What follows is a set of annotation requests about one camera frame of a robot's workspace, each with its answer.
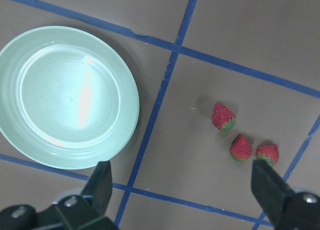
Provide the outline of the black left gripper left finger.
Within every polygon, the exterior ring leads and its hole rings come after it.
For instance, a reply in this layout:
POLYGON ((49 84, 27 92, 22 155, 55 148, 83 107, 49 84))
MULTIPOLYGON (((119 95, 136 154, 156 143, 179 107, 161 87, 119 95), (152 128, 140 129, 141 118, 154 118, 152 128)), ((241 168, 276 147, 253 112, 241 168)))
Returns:
POLYGON ((2 230, 115 230, 105 216, 113 190, 110 161, 99 162, 82 191, 36 212, 14 205, 0 212, 2 230))

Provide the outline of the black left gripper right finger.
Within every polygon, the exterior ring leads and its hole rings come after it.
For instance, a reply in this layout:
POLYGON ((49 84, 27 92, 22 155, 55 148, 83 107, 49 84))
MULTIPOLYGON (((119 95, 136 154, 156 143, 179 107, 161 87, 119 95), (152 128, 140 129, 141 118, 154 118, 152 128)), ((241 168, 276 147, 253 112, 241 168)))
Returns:
POLYGON ((264 160, 254 160, 251 192, 275 230, 318 230, 319 195, 291 188, 264 160))

